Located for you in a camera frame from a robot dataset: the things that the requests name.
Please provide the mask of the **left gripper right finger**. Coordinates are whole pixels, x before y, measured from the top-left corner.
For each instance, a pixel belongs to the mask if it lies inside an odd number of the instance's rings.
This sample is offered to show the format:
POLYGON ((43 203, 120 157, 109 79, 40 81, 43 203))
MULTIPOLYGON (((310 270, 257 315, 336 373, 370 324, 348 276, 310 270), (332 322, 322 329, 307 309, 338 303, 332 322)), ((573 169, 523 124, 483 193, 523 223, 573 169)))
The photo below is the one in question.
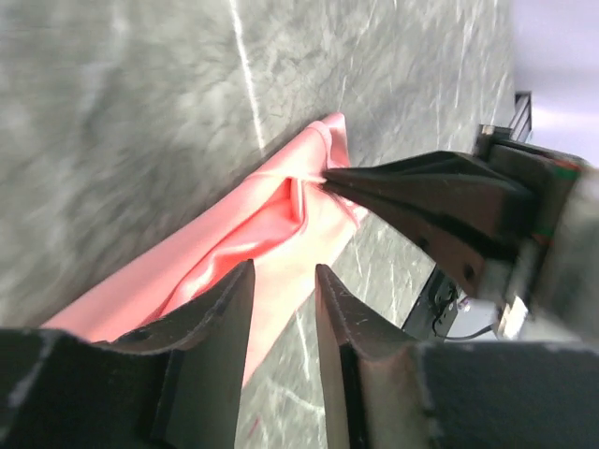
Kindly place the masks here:
POLYGON ((573 342, 418 341, 315 270, 332 448, 594 448, 598 353, 573 342))

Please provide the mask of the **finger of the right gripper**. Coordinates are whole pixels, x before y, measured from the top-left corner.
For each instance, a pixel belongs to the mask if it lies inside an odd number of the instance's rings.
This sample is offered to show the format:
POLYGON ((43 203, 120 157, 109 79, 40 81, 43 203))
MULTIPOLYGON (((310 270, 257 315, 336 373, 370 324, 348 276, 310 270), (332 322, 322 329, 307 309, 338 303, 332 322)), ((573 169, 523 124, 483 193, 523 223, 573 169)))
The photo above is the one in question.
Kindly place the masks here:
POLYGON ((519 239, 533 229, 536 194, 466 153, 430 152, 377 167, 327 169, 322 176, 447 216, 491 239, 519 239))
POLYGON ((481 299, 505 295, 516 250, 447 216, 418 210, 327 181, 323 189, 371 211, 413 242, 466 294, 481 299))

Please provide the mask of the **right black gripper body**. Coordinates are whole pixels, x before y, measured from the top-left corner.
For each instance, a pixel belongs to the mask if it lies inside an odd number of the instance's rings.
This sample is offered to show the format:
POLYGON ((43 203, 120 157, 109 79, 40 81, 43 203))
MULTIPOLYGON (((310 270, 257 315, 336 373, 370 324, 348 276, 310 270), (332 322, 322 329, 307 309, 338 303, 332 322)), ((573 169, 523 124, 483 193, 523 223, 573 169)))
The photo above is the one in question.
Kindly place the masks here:
POLYGON ((474 156, 531 195, 525 205, 506 213, 519 236, 515 261, 497 295, 493 331, 499 337, 572 335, 565 312, 570 301, 561 298, 561 283, 577 277, 565 257, 581 234, 574 226, 585 160, 527 143, 515 137, 514 129, 494 125, 478 128, 474 156))

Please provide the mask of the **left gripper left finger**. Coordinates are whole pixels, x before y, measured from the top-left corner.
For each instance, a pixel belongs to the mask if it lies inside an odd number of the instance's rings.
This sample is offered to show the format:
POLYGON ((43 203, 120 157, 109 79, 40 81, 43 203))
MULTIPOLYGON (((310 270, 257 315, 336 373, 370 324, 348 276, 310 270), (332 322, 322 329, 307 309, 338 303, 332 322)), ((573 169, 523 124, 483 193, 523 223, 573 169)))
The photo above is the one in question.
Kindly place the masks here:
POLYGON ((1 332, 5 448, 230 448, 255 290, 252 261, 113 342, 1 332))

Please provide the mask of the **pink satin napkin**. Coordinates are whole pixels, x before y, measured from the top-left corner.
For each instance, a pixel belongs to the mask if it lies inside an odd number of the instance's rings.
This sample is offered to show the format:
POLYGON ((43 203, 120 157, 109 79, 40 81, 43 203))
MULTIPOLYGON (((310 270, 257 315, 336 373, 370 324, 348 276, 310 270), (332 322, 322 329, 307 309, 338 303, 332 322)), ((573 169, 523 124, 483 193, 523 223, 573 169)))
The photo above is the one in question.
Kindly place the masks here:
POLYGON ((345 118, 310 123, 224 199, 76 299, 49 321, 87 340, 115 340, 206 292, 252 260, 256 287, 244 373, 251 376, 366 211, 322 190, 347 167, 345 118))

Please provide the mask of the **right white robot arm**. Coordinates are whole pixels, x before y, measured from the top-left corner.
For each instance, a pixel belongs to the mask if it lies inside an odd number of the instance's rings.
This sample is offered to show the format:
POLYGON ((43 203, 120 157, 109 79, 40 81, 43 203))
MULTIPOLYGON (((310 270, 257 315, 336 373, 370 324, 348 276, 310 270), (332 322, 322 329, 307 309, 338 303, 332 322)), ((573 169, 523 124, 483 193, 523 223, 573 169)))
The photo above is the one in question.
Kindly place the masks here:
POLYGON ((598 171, 483 125, 471 152, 332 168, 326 191, 371 211, 469 297, 504 340, 598 337, 598 171))

